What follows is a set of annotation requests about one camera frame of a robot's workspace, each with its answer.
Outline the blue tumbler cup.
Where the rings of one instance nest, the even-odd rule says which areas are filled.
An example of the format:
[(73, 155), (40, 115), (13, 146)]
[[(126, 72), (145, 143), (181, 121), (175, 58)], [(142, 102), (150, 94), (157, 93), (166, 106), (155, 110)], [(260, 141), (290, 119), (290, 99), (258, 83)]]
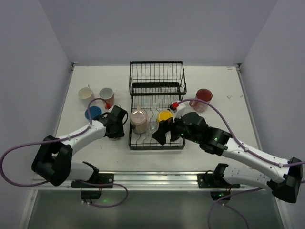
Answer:
[(88, 113), (88, 111), (90, 111), (92, 119), (94, 119), (94, 118), (96, 118), (96, 117), (98, 117), (98, 116), (100, 116), (102, 114), (102, 110), (98, 106), (91, 106), (84, 113), (85, 118), (87, 120), (89, 120), (89, 113)]

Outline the pink floral mug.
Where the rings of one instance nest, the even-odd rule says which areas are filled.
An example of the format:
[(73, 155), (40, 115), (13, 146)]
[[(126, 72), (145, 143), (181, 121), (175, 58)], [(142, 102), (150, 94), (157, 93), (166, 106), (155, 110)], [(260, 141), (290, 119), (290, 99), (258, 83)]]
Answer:
[[(196, 93), (195, 98), (210, 103), (213, 98), (213, 94), (208, 89), (199, 89)], [(199, 113), (205, 112), (208, 108), (208, 105), (206, 103), (194, 100), (189, 102), (189, 106)]]

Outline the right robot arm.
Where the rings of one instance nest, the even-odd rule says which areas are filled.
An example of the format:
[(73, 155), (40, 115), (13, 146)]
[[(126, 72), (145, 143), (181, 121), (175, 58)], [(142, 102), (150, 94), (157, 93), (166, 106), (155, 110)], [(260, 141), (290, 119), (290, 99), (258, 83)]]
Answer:
[(241, 167), (219, 163), (213, 173), (203, 181), (217, 188), (246, 185), (271, 191), (278, 199), (295, 203), (303, 178), (301, 161), (298, 158), (283, 159), (269, 155), (234, 139), (231, 133), (210, 127), (205, 119), (195, 112), (180, 118), (161, 121), (152, 134), (159, 144), (179, 138), (197, 143), (206, 153), (223, 156), (242, 163)]

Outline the salmon floral mug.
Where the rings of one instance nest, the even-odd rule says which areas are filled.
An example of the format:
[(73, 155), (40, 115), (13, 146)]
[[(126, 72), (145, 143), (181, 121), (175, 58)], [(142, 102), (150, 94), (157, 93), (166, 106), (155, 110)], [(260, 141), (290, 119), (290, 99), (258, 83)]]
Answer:
[(114, 105), (115, 96), (114, 96), (114, 92), (111, 88), (108, 88), (108, 87), (102, 88), (99, 92), (99, 96), (100, 96), (100, 98), (104, 99), (109, 106)]

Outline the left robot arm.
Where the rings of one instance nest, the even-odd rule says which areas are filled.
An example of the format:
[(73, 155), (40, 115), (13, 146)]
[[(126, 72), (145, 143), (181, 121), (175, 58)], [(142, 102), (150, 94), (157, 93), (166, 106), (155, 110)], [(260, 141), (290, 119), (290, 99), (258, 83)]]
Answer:
[(101, 138), (124, 137), (123, 125), (127, 115), (127, 111), (115, 105), (108, 114), (96, 117), (68, 135), (45, 137), (31, 165), (32, 171), (54, 186), (66, 180), (94, 180), (99, 173), (98, 168), (88, 162), (74, 163), (72, 157)]

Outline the white ceramic mug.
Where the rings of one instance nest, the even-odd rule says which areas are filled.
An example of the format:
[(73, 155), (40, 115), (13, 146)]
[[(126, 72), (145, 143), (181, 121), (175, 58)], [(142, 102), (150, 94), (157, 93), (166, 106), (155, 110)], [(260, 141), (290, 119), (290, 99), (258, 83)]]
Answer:
[(78, 97), (81, 103), (83, 104), (84, 107), (87, 107), (89, 103), (95, 99), (95, 94), (90, 87), (89, 84), (87, 84), (85, 87), (82, 87), (78, 91)]

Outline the iridescent pink mug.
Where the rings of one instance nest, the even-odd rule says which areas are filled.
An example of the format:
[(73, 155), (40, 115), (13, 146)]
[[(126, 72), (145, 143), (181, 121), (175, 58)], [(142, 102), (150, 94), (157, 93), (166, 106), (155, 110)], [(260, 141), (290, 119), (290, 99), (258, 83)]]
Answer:
[(137, 106), (137, 108), (131, 112), (130, 122), (134, 133), (144, 134), (148, 123), (147, 112), (144, 111), (140, 105)]

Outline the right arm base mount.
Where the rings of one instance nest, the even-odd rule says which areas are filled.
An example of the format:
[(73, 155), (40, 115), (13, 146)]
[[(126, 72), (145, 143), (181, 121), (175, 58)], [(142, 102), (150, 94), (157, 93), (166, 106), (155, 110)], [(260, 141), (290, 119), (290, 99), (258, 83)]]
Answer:
[(211, 189), (210, 196), (213, 201), (220, 199), (221, 197), (231, 194), (231, 189), (239, 189), (239, 184), (228, 184), (225, 181), (218, 181), (214, 179), (213, 172), (211, 170), (205, 173), (197, 174), (197, 184), (199, 189)]

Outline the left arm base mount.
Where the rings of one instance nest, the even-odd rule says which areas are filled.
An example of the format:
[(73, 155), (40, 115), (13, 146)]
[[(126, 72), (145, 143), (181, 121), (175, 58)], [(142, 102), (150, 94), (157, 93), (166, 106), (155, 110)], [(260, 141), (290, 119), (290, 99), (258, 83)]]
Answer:
[(113, 182), (113, 173), (96, 173), (85, 183), (73, 181), (71, 187), (81, 189), (81, 200), (93, 203), (101, 197), (103, 188), (113, 188)]

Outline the clear glass cup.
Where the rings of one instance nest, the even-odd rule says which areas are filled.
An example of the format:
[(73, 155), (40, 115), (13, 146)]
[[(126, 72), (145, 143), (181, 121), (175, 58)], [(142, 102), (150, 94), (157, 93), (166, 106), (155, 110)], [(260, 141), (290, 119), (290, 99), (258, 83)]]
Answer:
[(147, 132), (149, 134), (153, 134), (158, 130), (158, 123), (157, 122), (148, 122), (147, 124)]

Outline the beige speckled cup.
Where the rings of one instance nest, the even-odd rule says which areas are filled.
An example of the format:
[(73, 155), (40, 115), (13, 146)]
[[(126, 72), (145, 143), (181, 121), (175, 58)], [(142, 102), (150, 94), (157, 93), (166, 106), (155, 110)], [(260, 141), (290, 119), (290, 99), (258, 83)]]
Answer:
[(111, 141), (118, 141), (118, 140), (120, 140), (122, 137), (115, 137), (115, 138), (109, 138), (109, 140), (111, 140)]

